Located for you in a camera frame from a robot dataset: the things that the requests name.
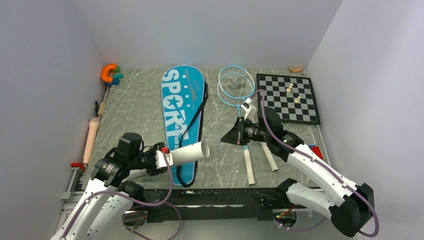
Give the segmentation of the white shuttlecock tube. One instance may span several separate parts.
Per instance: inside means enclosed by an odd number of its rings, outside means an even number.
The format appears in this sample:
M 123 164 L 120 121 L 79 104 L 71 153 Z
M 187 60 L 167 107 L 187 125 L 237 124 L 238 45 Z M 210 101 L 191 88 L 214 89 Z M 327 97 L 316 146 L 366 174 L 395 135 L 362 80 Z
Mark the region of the white shuttlecock tube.
M 171 166 L 179 166 L 210 157 L 210 148 L 206 141 L 199 141 L 170 151 Z

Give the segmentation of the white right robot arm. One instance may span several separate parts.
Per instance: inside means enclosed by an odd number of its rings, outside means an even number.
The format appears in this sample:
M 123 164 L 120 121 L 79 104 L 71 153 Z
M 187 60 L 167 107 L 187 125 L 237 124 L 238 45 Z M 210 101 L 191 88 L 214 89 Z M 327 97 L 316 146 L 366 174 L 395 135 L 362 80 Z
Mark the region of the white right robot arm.
M 284 180 L 275 191 L 276 203 L 309 208 L 327 219 L 347 237 L 354 237 L 376 215 L 374 190 L 366 183 L 358 185 L 336 172 L 305 142 L 283 127 L 274 109 L 265 107 L 254 123 L 238 117 L 234 126 L 220 140 L 245 146 L 251 141 L 266 143 L 271 153 L 296 167 L 315 182 L 322 191 L 308 188 L 294 179 Z

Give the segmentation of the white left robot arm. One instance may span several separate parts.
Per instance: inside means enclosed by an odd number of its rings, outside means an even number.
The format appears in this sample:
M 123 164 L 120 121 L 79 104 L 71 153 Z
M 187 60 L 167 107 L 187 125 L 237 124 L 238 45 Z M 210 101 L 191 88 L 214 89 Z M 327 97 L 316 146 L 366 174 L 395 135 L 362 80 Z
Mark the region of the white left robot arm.
M 131 170 L 161 173 L 157 168 L 157 155 L 163 147 L 164 142 L 158 142 L 146 150 L 140 134 L 126 132 L 117 146 L 96 162 L 81 199 L 52 239 L 93 238 L 100 234 L 101 226 L 105 226 L 112 215 L 139 209 L 145 199 L 144 188 L 128 180 L 128 176 Z

